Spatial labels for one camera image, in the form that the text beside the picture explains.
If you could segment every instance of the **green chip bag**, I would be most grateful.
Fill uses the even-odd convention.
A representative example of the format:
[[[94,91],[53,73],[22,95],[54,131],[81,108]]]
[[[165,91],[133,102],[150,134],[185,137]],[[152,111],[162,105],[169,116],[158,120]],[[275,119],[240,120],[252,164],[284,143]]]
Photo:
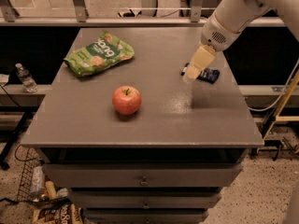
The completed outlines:
[[[64,58],[75,77],[86,77],[107,70],[112,65],[134,56],[133,48],[115,35],[103,31],[97,41],[76,49]]]

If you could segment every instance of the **drawer knob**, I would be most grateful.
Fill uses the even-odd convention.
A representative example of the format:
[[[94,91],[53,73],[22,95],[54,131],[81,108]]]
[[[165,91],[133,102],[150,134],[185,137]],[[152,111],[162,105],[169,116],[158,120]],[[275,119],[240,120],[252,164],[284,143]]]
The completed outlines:
[[[139,185],[141,187],[147,187],[149,185],[149,182],[147,181],[147,178],[143,177],[143,179],[139,182]]]
[[[150,206],[148,205],[148,203],[144,203],[143,209],[150,209]]]

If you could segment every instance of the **bottle in basket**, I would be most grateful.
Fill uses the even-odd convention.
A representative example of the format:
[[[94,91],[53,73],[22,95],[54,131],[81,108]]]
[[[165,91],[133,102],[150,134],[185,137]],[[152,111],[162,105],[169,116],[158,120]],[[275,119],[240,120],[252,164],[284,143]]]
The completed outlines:
[[[34,168],[31,180],[30,195],[39,201],[39,198],[45,191],[45,175],[42,171],[42,166]]]
[[[37,85],[30,72],[21,63],[16,63],[17,76],[29,93],[37,92]]]

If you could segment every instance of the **bottle cap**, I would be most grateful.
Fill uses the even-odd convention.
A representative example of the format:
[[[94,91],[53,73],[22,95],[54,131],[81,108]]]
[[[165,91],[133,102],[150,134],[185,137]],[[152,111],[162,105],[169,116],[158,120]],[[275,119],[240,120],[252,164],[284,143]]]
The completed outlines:
[[[21,63],[16,63],[16,67],[21,68],[22,67]]]

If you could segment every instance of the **white cable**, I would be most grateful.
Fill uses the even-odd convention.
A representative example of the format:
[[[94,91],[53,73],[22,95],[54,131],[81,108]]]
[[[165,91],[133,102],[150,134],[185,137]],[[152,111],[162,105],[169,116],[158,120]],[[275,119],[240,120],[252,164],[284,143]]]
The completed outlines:
[[[255,108],[251,108],[251,107],[249,107],[249,110],[251,110],[251,111],[255,111],[255,112],[264,112],[264,111],[266,111],[266,110],[272,108],[272,107],[273,107],[273,106],[280,100],[280,98],[282,97],[282,95],[284,95],[285,91],[287,90],[287,86],[288,86],[288,84],[289,84],[289,82],[290,82],[290,80],[291,80],[291,78],[292,78],[292,75],[293,75],[293,73],[296,71],[298,65],[299,65],[299,57],[298,57],[298,60],[297,60],[297,63],[296,63],[296,65],[295,65],[295,67],[292,69],[291,74],[290,74],[289,77],[288,77],[288,80],[287,80],[286,84],[285,84],[284,87],[283,87],[282,93],[281,93],[281,94],[279,95],[279,97],[273,102],[273,104],[271,104],[270,106],[268,106],[268,107],[266,107],[266,108],[262,108],[262,109],[255,109]]]

